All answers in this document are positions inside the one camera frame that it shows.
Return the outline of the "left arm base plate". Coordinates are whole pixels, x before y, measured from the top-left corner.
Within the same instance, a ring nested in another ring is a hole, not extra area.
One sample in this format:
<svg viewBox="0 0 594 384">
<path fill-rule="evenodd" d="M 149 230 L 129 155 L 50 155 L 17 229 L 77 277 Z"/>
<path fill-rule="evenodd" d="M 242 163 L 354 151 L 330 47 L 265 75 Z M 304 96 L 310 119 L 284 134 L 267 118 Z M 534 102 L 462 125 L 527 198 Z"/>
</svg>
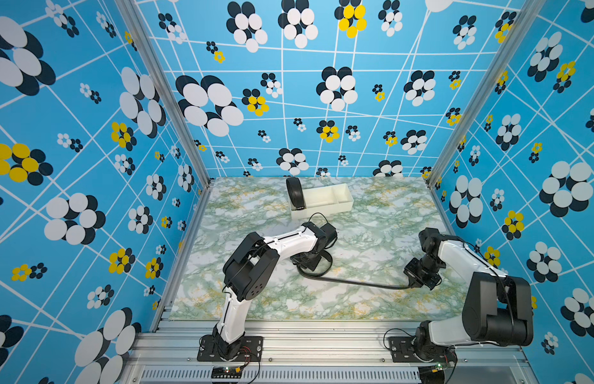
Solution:
<svg viewBox="0 0 594 384">
<path fill-rule="evenodd" d="M 197 361 L 203 363 L 258 362 L 263 352 L 264 338 L 242 336 L 236 342 L 227 343 L 220 336 L 204 335 L 199 340 Z"/>
</svg>

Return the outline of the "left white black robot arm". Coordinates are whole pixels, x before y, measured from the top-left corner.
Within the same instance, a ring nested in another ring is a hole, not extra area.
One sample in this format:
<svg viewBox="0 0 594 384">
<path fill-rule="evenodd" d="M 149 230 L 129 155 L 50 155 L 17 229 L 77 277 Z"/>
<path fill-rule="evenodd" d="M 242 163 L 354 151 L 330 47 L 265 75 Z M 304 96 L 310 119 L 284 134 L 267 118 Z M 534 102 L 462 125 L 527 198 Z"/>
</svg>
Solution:
<svg viewBox="0 0 594 384">
<path fill-rule="evenodd" d="M 226 300 L 212 336 L 217 354 L 232 360 L 245 335 L 245 321 L 253 299 L 267 286 L 277 264 L 285 259 L 293 265 L 315 271 L 327 248 L 337 240 L 336 228 L 305 222 L 288 233 L 263 237 L 252 232 L 239 244 L 223 266 Z"/>
</svg>

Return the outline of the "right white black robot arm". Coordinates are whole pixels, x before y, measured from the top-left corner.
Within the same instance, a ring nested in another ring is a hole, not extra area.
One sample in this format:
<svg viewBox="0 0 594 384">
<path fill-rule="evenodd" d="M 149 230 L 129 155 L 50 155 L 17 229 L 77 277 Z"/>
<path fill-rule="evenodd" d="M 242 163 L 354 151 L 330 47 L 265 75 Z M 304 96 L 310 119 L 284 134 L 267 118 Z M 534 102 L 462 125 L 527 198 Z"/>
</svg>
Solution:
<svg viewBox="0 0 594 384">
<path fill-rule="evenodd" d="M 420 323 L 412 342 L 419 359 L 431 361 L 455 347 L 477 343 L 500 347 L 532 343 L 532 293 L 525 279 L 493 267 L 458 236 L 427 227 L 419 240 L 424 256 L 404 267 L 410 288 L 436 288 L 442 282 L 439 271 L 448 267 L 468 284 L 460 315 Z"/>
</svg>

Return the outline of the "long black leather belt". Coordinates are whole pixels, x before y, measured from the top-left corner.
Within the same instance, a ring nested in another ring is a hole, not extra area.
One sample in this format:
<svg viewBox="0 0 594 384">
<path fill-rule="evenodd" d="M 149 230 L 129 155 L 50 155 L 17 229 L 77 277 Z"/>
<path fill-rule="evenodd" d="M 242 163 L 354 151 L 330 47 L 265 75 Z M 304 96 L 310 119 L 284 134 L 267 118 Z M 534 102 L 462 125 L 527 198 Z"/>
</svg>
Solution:
<svg viewBox="0 0 594 384">
<path fill-rule="evenodd" d="M 289 200 L 296 211 L 306 209 L 303 187 L 297 177 L 286 178 L 286 186 Z"/>
</svg>

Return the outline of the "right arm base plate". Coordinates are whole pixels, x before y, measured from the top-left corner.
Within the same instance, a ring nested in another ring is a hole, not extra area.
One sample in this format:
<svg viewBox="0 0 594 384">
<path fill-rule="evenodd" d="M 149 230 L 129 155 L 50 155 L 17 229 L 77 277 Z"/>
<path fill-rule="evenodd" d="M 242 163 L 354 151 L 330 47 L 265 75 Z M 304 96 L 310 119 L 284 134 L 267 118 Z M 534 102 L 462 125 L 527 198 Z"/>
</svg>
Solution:
<svg viewBox="0 0 594 384">
<path fill-rule="evenodd" d="M 419 344 L 415 337 L 389 337 L 389 349 L 394 363 L 457 363 L 455 351 L 450 347 Z"/>
</svg>

